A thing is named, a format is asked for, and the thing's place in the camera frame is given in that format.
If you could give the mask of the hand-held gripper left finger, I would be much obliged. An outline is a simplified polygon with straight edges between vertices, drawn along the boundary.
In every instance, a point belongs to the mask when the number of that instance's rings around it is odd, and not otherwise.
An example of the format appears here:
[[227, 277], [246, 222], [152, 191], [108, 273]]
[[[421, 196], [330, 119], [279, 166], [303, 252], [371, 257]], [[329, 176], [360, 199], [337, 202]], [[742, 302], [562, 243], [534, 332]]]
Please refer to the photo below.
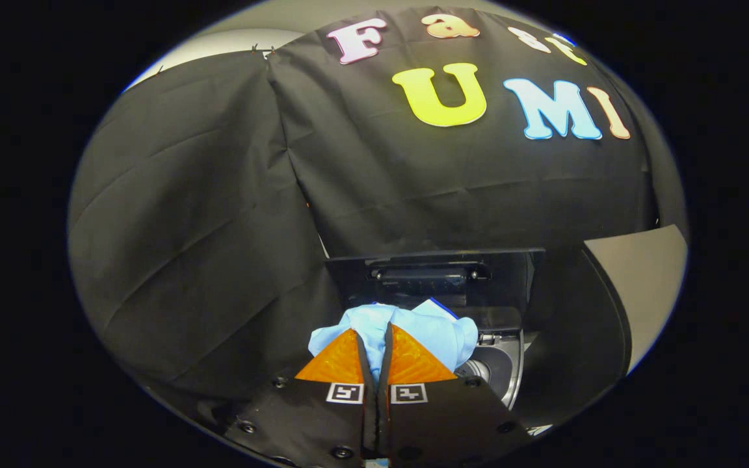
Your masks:
[[225, 438], [282, 467], [360, 467], [373, 444], [375, 389], [362, 338], [347, 329], [300, 370], [267, 380]]

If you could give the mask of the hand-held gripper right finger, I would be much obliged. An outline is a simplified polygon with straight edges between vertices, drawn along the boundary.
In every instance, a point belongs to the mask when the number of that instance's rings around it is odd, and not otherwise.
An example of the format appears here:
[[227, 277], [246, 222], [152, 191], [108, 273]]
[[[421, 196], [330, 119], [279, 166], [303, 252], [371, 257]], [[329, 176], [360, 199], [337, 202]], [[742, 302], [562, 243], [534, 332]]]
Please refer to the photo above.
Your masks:
[[374, 452], [390, 465], [486, 465], [533, 439], [489, 380], [457, 375], [395, 324], [374, 397]]

